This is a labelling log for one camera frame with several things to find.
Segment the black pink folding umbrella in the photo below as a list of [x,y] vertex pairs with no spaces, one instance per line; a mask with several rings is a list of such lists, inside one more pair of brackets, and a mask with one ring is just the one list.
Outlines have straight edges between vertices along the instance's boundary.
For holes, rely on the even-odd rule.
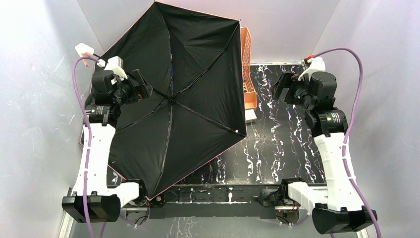
[[109,166],[152,199],[247,135],[240,22],[154,2],[103,55],[152,87],[121,106]]

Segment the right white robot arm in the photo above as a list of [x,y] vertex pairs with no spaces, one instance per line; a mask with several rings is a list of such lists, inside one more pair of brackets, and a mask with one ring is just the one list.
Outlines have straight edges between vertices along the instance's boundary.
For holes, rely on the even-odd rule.
[[311,135],[320,153],[326,181],[326,193],[314,190],[302,178],[283,179],[278,196],[293,201],[307,210],[319,234],[356,232],[377,220],[354,188],[351,159],[344,143],[348,130],[347,117],[334,106],[336,77],[328,72],[304,74],[303,79],[292,72],[283,72],[271,86],[274,100],[300,106]]

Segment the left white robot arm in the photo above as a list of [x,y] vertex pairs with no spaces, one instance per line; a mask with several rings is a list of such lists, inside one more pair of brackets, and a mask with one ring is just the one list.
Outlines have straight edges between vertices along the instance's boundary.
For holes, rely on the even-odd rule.
[[93,73],[92,92],[84,104],[87,118],[80,169],[71,194],[61,202],[63,210],[76,222],[115,222],[124,205],[142,198],[138,179],[109,188],[106,177],[120,108],[150,97],[152,90],[137,69],[126,78],[112,70]]

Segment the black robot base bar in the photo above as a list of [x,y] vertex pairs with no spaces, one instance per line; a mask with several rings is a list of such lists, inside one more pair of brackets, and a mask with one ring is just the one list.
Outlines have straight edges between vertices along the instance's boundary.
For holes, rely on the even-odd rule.
[[278,185],[179,184],[154,198],[151,218],[259,217],[274,219],[287,209]]

